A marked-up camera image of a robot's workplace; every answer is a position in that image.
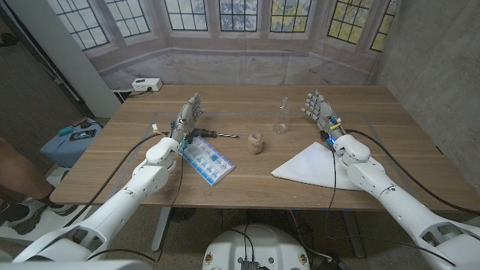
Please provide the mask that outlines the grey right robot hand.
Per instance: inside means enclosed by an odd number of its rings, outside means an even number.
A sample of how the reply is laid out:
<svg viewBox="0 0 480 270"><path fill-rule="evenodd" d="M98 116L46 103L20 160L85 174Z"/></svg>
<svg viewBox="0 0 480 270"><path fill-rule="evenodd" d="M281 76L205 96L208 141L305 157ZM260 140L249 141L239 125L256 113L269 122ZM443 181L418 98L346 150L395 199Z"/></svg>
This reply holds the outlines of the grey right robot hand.
<svg viewBox="0 0 480 270"><path fill-rule="evenodd" d="M301 111L313 119L319 128L321 137L325 140L335 141L344 135L341 130L341 119L317 89L314 93L307 94Z"/></svg>

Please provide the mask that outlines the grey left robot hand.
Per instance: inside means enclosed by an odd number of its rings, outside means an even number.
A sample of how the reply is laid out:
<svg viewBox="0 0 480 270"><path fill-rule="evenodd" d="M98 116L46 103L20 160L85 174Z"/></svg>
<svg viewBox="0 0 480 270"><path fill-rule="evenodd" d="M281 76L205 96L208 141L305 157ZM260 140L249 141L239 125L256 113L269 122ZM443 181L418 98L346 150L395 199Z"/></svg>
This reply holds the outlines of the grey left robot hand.
<svg viewBox="0 0 480 270"><path fill-rule="evenodd" d="M198 118L205 112L202 108L200 94L196 92L181 108L172 129L172 139L181 143L192 132Z"/></svg>

